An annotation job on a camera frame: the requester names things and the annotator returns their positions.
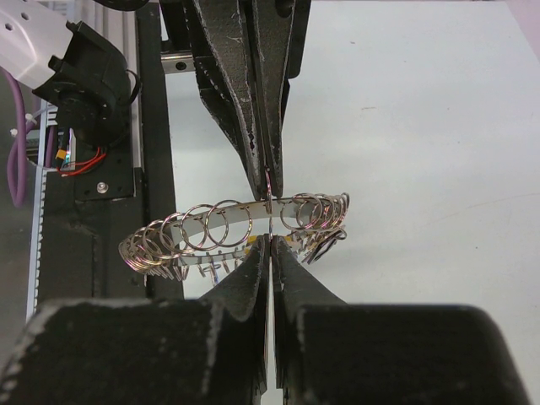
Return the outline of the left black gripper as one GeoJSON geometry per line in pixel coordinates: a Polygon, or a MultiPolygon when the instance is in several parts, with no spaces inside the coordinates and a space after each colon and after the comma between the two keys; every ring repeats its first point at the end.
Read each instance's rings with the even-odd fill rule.
{"type": "Polygon", "coordinates": [[[273,195],[281,197],[284,87],[300,75],[311,2],[158,5],[167,34],[164,72],[196,71],[202,102],[240,156],[253,197],[263,199],[263,162],[273,195]]]}

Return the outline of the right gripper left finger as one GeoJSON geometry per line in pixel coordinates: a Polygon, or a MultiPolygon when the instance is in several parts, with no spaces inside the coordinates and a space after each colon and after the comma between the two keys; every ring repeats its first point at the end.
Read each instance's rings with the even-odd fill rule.
{"type": "Polygon", "coordinates": [[[1,374],[4,404],[258,404],[270,243],[195,300],[55,300],[1,374]]]}

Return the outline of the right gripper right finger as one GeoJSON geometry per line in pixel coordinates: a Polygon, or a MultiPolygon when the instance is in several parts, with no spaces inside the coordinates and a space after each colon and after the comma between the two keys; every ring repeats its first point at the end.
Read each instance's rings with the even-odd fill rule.
{"type": "Polygon", "coordinates": [[[470,305],[339,299],[273,239],[276,375],[286,404],[527,404],[504,337],[470,305]]]}

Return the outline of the metal key organizer ring disc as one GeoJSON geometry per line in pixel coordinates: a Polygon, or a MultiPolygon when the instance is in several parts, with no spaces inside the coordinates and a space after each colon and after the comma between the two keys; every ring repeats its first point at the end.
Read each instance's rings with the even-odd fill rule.
{"type": "Polygon", "coordinates": [[[346,192],[198,204],[137,229],[119,244],[118,251],[144,277],[184,282],[195,271],[218,284],[220,274],[236,269],[262,233],[283,237],[294,258],[302,262],[318,234],[345,230],[349,206],[346,192]]]}

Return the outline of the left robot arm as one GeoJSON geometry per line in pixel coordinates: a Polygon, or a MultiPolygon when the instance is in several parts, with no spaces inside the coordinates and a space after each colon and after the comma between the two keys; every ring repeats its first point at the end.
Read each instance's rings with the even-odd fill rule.
{"type": "MultiPolygon", "coordinates": [[[[169,42],[192,54],[197,87],[256,199],[284,189],[282,128],[300,73],[307,1],[163,1],[169,42]]],[[[37,1],[1,4],[1,66],[94,147],[120,139],[138,94],[121,51],[37,1]]]]}

